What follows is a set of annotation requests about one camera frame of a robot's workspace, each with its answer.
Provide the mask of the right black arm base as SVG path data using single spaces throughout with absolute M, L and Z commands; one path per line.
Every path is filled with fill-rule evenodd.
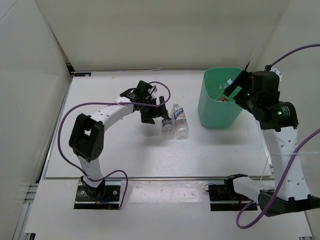
M 229 193 L 225 184 L 207 183 L 203 190 L 209 194 L 211 212 L 239 212 L 251 200 L 238 193 Z

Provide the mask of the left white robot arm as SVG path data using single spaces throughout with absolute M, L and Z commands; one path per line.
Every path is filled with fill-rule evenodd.
M 124 117 L 140 112 L 141 122 L 154 124 L 155 119 L 168 119 L 166 100 L 156 97 L 154 82 L 139 81 L 134 88 L 122 92 L 119 97 L 106 104 L 105 108 L 90 114 L 79 114 L 75 120 L 69 146 L 80 162 L 83 172 L 81 182 L 85 192 L 95 201 L 105 195 L 105 178 L 102 175 L 99 156 L 104 148 L 106 131 Z

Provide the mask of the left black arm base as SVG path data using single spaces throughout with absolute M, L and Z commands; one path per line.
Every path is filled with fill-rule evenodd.
M 76 210 L 118 210 L 120 206 L 120 181 L 102 181 L 97 188 L 89 189 L 78 183 L 73 208 Z

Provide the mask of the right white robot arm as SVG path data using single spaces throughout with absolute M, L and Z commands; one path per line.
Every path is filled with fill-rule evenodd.
M 234 174 L 224 180 L 224 193 L 230 200 L 241 195 L 257 203 L 267 217 L 318 209 L 319 197 L 313 196 L 305 180 L 298 156 L 298 117 L 294 105 L 280 100 L 280 77 L 273 71 L 241 71 L 224 90 L 235 103 L 259 122 L 267 143 L 274 188 L 252 180 L 245 174 Z

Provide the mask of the clear bottle white cap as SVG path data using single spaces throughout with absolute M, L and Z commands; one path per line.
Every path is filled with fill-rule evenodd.
M 226 98 L 224 91 L 227 87 L 229 87 L 233 83 L 233 79 L 230 78 L 226 82 L 220 83 L 219 86 L 217 86 L 213 93 L 213 99 L 217 101 L 219 98 Z

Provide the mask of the red label red cap bottle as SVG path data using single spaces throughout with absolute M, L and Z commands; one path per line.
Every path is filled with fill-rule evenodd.
M 228 102 L 228 99 L 225 97 L 220 97 L 219 99 L 216 100 L 217 102 Z

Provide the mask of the black label clear bottle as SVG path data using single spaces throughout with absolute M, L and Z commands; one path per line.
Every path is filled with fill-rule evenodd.
M 162 136 L 165 139 L 171 140 L 174 138 L 175 129 L 174 129 L 173 120 L 171 118 L 169 119 L 163 118 L 161 120 L 161 131 L 162 131 Z

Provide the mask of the blue orange label bottle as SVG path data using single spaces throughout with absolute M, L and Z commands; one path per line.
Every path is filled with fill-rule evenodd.
M 173 117 L 176 138 L 178 140 L 186 139 L 189 134 L 189 126 L 183 107 L 178 103 L 173 103 L 171 113 Z

